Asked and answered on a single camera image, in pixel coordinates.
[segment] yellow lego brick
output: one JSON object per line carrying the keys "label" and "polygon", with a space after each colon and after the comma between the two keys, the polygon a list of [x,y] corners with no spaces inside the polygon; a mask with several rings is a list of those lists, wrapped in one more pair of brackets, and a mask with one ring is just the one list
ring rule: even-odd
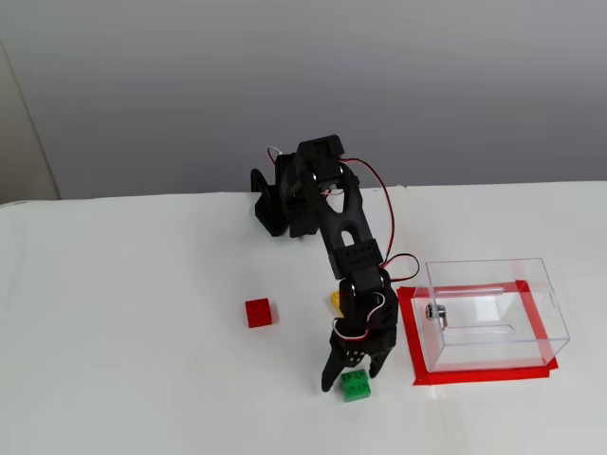
{"label": "yellow lego brick", "polygon": [[336,291],[331,294],[331,304],[333,304],[333,308],[335,308],[335,311],[337,312],[338,316],[340,318],[343,318],[343,314],[340,310],[340,291]]}

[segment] green block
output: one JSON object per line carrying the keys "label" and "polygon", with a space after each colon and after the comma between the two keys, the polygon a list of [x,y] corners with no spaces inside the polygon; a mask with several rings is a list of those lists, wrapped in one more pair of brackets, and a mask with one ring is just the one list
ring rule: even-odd
{"label": "green block", "polygon": [[341,390],[343,391],[343,401],[346,403],[368,398],[371,395],[371,388],[369,387],[367,372],[356,370],[355,372],[342,374]]}

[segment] white wall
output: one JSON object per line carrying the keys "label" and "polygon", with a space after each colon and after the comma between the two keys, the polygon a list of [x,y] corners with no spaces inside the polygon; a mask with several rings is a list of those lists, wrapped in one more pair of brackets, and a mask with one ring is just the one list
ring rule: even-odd
{"label": "white wall", "polygon": [[57,199],[57,189],[0,43],[0,204]]}
{"label": "white wall", "polygon": [[0,37],[63,196],[87,197],[245,191],[268,144],[332,133],[390,184],[606,179],[605,17],[599,0],[2,0]]}

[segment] transparent box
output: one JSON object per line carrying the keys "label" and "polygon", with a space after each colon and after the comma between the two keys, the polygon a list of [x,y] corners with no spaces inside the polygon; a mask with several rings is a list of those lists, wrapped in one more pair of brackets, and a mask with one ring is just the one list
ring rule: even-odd
{"label": "transparent box", "polygon": [[426,269],[413,306],[429,372],[544,366],[569,341],[542,259]]}

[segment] black robotic arm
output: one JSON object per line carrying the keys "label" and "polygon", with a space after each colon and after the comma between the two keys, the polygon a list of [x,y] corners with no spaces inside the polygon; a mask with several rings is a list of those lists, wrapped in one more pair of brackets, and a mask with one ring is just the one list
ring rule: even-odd
{"label": "black robotic arm", "polygon": [[[278,155],[276,184],[251,171],[251,190],[262,195],[255,215],[273,236],[287,228],[291,237],[321,230],[329,261],[340,280],[340,310],[329,339],[331,354],[322,372],[322,390],[329,391],[345,367],[371,357],[369,374],[377,376],[396,343],[398,300],[390,276],[362,211],[359,180],[343,162],[338,136],[302,142],[295,154]],[[334,211],[326,192],[343,190],[343,211]],[[342,233],[354,243],[347,246]]]}

